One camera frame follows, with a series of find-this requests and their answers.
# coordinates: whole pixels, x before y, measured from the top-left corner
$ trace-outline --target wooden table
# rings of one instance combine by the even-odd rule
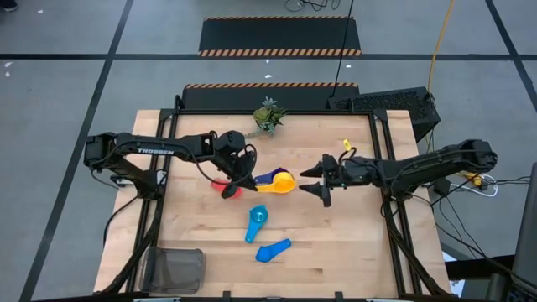
[[[139,111],[133,133],[154,136],[158,115],[156,110]],[[388,119],[397,159],[417,155],[408,112],[388,112]],[[283,123],[274,137],[250,141],[258,150],[254,175],[283,167],[299,185],[314,183],[317,180],[299,173],[313,167],[323,153],[337,157],[344,138],[357,148],[357,155],[374,157],[367,117],[287,116]],[[177,137],[231,129],[249,133],[255,123],[250,116],[184,115],[179,117]],[[386,159],[380,123],[378,135]],[[142,169],[149,167],[150,156],[128,159]],[[201,166],[210,176],[222,177],[210,163]],[[115,209],[135,194],[133,187],[120,189]],[[416,195],[428,199],[425,190]],[[346,298],[396,297],[380,203],[380,190],[371,185],[333,190],[330,208],[298,188],[287,195],[244,190],[239,199],[222,200],[193,164],[172,159],[159,246],[199,248],[206,255],[206,276],[196,296],[222,296],[222,291],[231,290],[234,297],[331,298],[335,291],[342,291]],[[95,290],[106,287],[131,255],[141,204],[133,204],[112,222]],[[245,243],[248,211],[261,204],[267,206],[269,219],[255,242]],[[416,256],[438,284],[450,291],[429,205],[413,199],[406,201],[406,207]],[[291,239],[292,248],[270,263],[255,261],[259,246],[285,238]],[[402,253],[401,259],[410,293]]]

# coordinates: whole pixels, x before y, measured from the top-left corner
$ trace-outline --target small succulent plant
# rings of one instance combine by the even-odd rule
[[[258,124],[258,128],[253,133],[247,134],[246,138],[255,138],[263,132],[274,134],[276,125],[284,125],[280,120],[287,115],[287,109],[276,106],[272,97],[265,97],[263,106],[253,112],[253,119]]]

